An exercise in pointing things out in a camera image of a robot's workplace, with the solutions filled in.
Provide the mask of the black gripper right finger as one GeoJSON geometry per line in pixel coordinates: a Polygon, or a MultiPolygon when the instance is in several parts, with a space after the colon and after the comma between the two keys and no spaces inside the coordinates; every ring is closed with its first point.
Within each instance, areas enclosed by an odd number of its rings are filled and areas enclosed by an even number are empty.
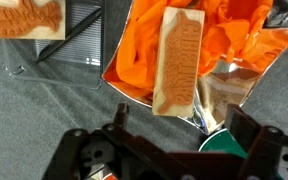
{"type": "Polygon", "coordinates": [[[229,104],[225,117],[225,127],[242,147],[248,151],[261,126],[239,105],[229,104]]]}

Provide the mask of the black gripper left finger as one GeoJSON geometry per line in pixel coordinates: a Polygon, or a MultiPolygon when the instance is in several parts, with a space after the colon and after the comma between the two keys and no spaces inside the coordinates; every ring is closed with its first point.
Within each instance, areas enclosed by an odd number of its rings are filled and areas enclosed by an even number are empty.
{"type": "Polygon", "coordinates": [[[121,128],[124,128],[128,121],[129,106],[126,103],[120,103],[117,106],[117,111],[113,123],[121,128]]]}

